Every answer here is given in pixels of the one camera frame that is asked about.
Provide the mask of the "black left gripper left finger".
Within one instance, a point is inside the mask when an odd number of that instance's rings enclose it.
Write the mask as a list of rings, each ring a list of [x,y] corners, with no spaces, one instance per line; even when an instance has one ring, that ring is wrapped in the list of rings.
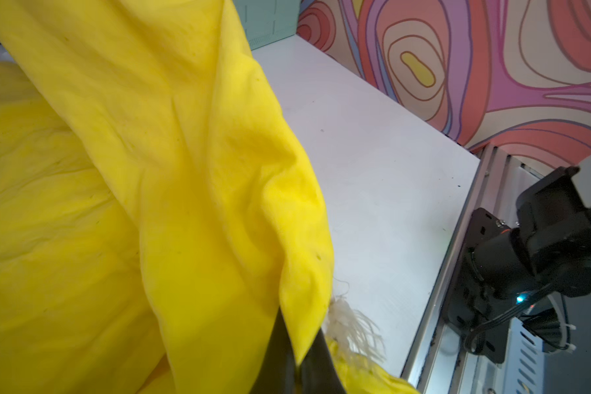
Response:
[[[278,310],[263,363],[250,394],[292,394],[295,385],[292,343],[282,310]]]

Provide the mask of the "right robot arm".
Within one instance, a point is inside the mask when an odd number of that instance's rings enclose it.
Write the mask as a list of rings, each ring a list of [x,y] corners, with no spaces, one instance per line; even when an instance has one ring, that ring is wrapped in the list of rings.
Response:
[[[577,183],[580,167],[540,177],[503,149],[480,151],[462,217],[444,322],[464,352],[501,364],[509,326],[525,327],[553,351],[570,347],[566,315],[535,305],[591,294],[591,205]]]

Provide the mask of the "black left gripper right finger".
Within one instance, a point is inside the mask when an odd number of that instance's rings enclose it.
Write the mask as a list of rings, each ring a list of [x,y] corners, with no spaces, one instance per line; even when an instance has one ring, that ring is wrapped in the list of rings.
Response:
[[[333,364],[323,330],[300,365],[300,392],[303,394],[346,394]]]

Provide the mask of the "yellow shorts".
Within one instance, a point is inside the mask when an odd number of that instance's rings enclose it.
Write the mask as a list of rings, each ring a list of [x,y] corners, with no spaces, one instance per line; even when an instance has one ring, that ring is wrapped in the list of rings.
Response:
[[[235,5],[0,1],[0,43],[0,393],[250,393],[278,310],[301,393],[333,245]]]

